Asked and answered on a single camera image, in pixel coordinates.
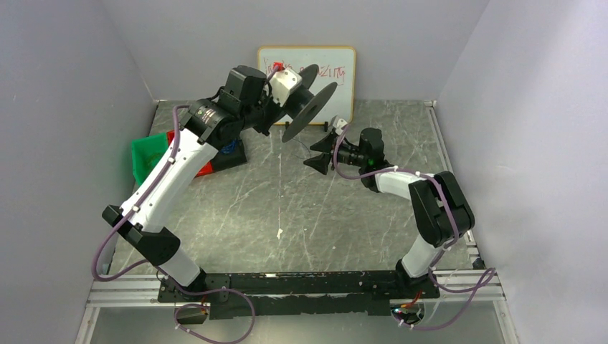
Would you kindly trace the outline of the black cable spool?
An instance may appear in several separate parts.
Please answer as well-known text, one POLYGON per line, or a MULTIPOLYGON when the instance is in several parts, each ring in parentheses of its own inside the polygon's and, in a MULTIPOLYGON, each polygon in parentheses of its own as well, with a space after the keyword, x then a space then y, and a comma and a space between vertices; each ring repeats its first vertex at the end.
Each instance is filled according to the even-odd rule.
POLYGON ((282 107, 283 112, 292 119, 283 133, 283 143, 292 140, 309 125, 314 117, 325 107, 338 87, 336 82, 330 82, 321 91, 314 94, 310 91, 310 87, 314 83, 318 72, 319 66, 311 64, 298 73, 302 77, 302 83, 289 96, 282 107))

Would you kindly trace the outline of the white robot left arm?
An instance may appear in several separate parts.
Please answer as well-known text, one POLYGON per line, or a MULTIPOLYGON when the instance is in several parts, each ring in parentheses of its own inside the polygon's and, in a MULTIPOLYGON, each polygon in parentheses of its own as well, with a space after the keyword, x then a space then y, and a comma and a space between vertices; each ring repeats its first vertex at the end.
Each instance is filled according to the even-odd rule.
POLYGON ((249 128, 267 135, 282 117, 299 87, 299 76, 274 67, 270 74, 248 66, 230 70, 216 95, 173 110, 174 139, 145 181, 120 206, 108 206, 103 218, 149 263, 192 295, 206 289, 206 272, 165 227, 174 202, 195 175, 223 147, 249 128))

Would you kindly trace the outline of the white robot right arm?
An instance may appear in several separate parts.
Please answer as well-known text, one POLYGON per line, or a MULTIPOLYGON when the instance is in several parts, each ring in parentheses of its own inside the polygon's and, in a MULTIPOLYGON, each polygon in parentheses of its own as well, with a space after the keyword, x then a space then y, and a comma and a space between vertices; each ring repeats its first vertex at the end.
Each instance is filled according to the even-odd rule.
POLYGON ((317 156, 304 164, 327 174, 342 164, 358 169, 356 178, 369 190, 410 201, 418 235, 396 270, 404 280, 418 280, 433 268, 439 255, 475 225, 475 216, 453 173, 420 173, 392 165, 385 158, 382 132, 361 131, 357 144, 341 129, 332 129, 312 144, 317 156))

